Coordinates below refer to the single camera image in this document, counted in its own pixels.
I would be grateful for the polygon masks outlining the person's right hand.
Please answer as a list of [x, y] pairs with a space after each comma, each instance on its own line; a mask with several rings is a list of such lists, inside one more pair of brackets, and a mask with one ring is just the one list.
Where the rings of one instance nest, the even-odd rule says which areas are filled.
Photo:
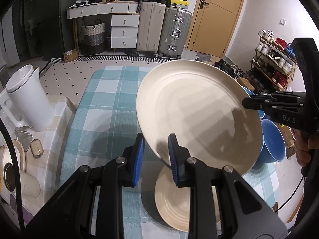
[[318, 149], [319, 147], [319, 137], [318, 133], [313, 134], [306, 138], [306, 133], [296, 130], [295, 134], [295, 147], [296, 147], [296, 158], [300, 166], [305, 167], [306, 164], [310, 161], [311, 156], [309, 151], [311, 149]]

